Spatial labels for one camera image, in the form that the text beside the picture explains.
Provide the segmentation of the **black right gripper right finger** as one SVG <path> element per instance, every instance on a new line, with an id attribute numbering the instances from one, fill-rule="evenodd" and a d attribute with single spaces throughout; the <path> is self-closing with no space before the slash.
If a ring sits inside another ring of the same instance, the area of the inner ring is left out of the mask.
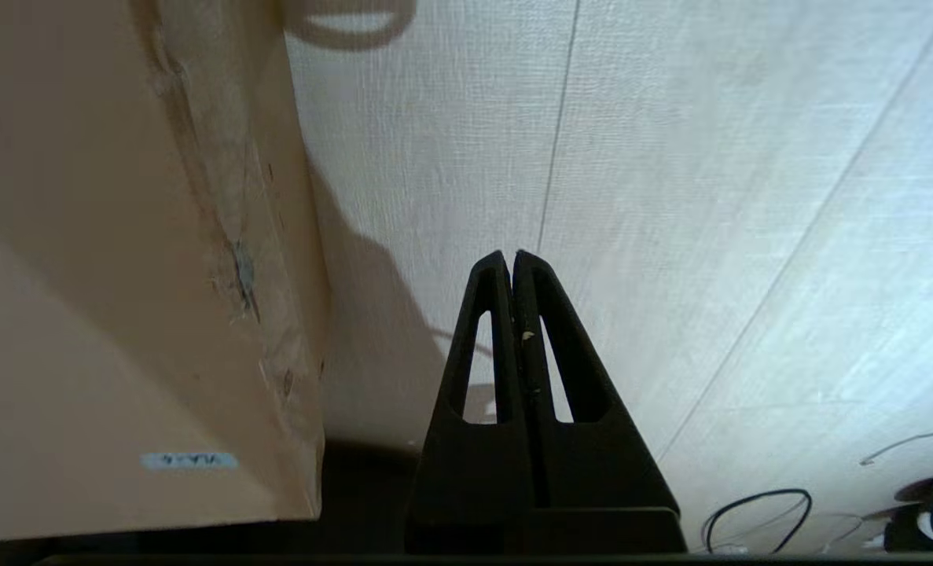
<path id="1" fill-rule="evenodd" d="M 535 507 L 524 554 L 683 554 L 681 510 L 555 271 L 520 251 L 513 299 Z"/>

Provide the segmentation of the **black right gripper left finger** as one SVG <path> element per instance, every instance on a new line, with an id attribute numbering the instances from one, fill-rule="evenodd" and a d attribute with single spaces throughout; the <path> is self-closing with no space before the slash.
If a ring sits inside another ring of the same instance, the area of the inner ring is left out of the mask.
<path id="1" fill-rule="evenodd" d="M 494 338 L 496 423 L 464 408 L 481 315 Z M 530 436 L 516 353 L 505 255 L 485 255 L 468 277 L 436 404 L 406 507 L 412 554 L 501 554 L 509 530 L 534 508 Z"/>

